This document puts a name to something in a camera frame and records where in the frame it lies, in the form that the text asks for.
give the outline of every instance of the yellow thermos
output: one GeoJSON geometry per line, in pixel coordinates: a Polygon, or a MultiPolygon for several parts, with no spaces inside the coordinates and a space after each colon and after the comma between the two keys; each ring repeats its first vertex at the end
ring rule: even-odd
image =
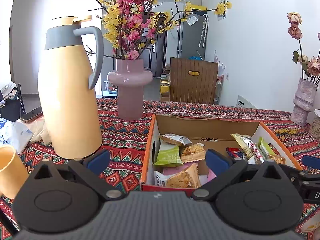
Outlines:
{"type": "Polygon", "coordinates": [[[38,90],[45,123],[55,152],[65,159],[83,158],[102,143],[95,84],[103,62],[103,37],[97,27],[81,28],[84,18],[52,20],[46,33],[38,90]],[[94,72],[81,35],[94,34],[97,56],[94,72]]]}

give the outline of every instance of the paper cup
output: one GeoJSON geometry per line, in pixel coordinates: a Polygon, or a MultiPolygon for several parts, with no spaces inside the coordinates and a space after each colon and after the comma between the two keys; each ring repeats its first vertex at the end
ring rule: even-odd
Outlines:
{"type": "Polygon", "coordinates": [[[16,150],[11,145],[0,146],[0,192],[8,198],[15,198],[28,178],[16,150]]]}

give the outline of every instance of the green snack package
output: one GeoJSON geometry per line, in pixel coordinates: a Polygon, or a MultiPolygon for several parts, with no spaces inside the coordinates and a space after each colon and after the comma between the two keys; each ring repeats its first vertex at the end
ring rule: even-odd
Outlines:
{"type": "Polygon", "coordinates": [[[160,149],[154,165],[165,167],[178,167],[183,165],[180,159],[179,146],[160,139],[160,149]]]}
{"type": "Polygon", "coordinates": [[[263,152],[263,154],[267,156],[267,159],[269,159],[269,155],[276,156],[275,152],[270,148],[268,143],[266,143],[261,136],[259,137],[258,147],[263,152]]]}

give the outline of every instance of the table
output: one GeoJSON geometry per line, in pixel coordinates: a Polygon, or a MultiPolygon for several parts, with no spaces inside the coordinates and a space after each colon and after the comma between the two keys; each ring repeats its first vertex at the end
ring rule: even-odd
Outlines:
{"type": "MultiPolygon", "coordinates": [[[[288,112],[231,106],[144,101],[142,118],[126,122],[118,118],[116,99],[97,98],[97,103],[103,138],[101,147],[108,149],[111,153],[110,164],[99,177],[124,192],[140,190],[139,180],[153,114],[188,118],[218,118],[230,121],[262,121],[275,132],[298,161],[304,155],[320,157],[320,144],[308,133],[310,126],[299,127],[295,125],[290,121],[290,113],[288,112]],[[282,133],[284,130],[281,131],[281,129],[290,128],[297,128],[297,133],[290,135],[282,133]]],[[[34,167],[45,158],[51,159],[55,164],[65,163],[66,161],[55,154],[52,145],[45,146],[42,142],[28,145],[20,158],[29,172],[32,172],[34,167]]],[[[301,166],[308,170],[308,167],[302,164],[301,166]]],[[[318,173],[317,170],[310,170],[310,172],[318,173]]],[[[10,207],[12,202],[12,199],[2,197],[0,198],[0,208],[15,223],[10,207]]],[[[296,232],[301,233],[304,222],[318,211],[318,205],[305,204],[296,232]]],[[[1,224],[0,231],[0,240],[10,237],[10,234],[1,224]]],[[[308,240],[313,238],[312,233],[303,233],[302,235],[308,240]]]]}

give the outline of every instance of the textured pink vase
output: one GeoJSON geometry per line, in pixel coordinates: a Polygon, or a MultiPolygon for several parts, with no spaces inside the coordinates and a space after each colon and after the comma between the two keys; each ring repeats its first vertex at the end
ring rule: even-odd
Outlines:
{"type": "Polygon", "coordinates": [[[137,120],[143,113],[143,86],[153,80],[143,68],[143,59],[117,59],[117,70],[109,72],[108,81],[117,85],[118,115],[123,120],[137,120]]]}
{"type": "Polygon", "coordinates": [[[295,104],[290,120],[299,126],[305,126],[308,113],[313,110],[313,102],[316,96],[316,85],[300,78],[297,92],[294,95],[295,104]]]}

